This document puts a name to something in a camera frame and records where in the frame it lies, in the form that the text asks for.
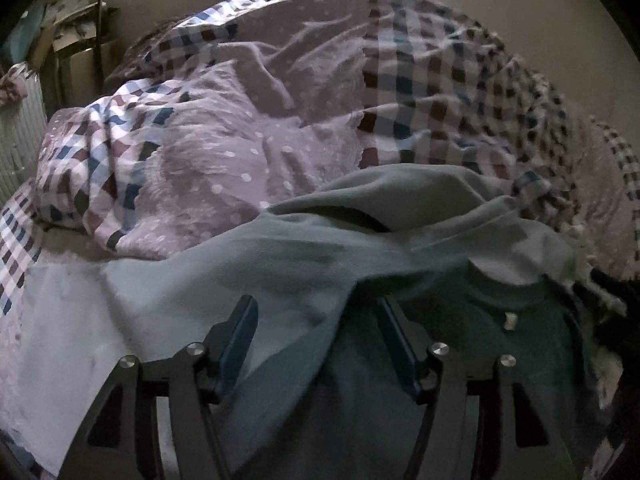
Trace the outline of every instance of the gray garment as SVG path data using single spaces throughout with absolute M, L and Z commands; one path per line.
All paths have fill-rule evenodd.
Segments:
M 244 378 L 292 344 L 308 348 L 298 353 L 297 376 L 274 370 L 264 379 L 265 392 L 271 383 L 279 394 L 265 394 L 270 405 L 250 406 L 244 424 L 231 410 L 233 429 L 224 424 L 222 439 L 249 440 L 225 446 L 238 469 L 280 431 L 304 396 L 322 364 L 310 356 L 328 351 L 326 334 L 335 333 L 357 283 L 415 274 L 455 257 L 514 285 L 534 283 L 543 273 L 565 285 L 574 280 L 570 245 L 545 225 L 519 218 L 513 200 L 499 193 L 453 166 L 372 168 L 162 262 L 35 266 L 26 280 L 17 380 L 0 394 L 2 425 L 57 472 L 120 356 L 171 356 L 226 319 L 240 294 L 251 294 L 260 323 Z M 243 394 L 239 389 L 232 401 L 241 402 Z

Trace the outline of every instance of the blanket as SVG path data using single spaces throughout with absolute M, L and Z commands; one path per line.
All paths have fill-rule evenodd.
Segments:
M 629 145 L 439 4 L 223 2 L 145 38 L 110 84 L 50 129 L 33 201 L 118 256 L 162 259 L 357 166 L 415 162 L 493 177 L 603 270 L 638 271 Z

